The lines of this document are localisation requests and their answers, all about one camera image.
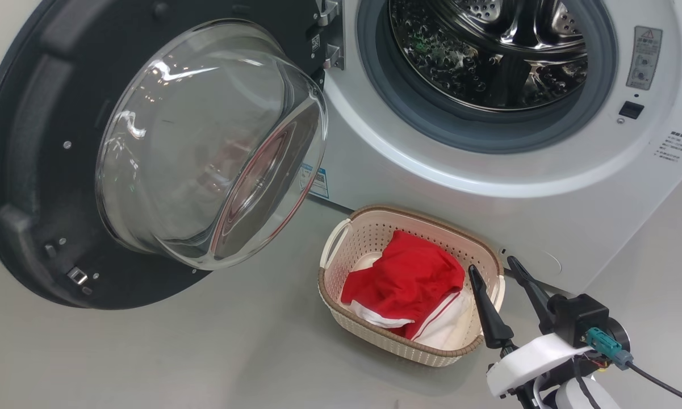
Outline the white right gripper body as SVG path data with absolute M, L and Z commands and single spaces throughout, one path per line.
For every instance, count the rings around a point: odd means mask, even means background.
M 489 391 L 499 398 L 587 351 L 592 347 L 572 347 L 554 333 L 536 337 L 493 364 L 487 372 Z

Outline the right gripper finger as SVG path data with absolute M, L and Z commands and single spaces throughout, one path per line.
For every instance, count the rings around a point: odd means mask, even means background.
M 496 307 L 489 299 L 486 283 L 474 265 L 468 267 L 471 291 L 475 296 L 476 310 L 483 331 L 484 342 L 489 349 L 512 349 L 514 332 L 502 321 Z
M 538 328 L 541 333 L 546 335 L 554 332 L 554 314 L 548 309 L 550 296 L 515 256 L 508 256 L 507 263 L 509 271 L 512 273 L 512 276 L 515 278 L 518 285 L 525 290 L 526 295 L 538 316 Z

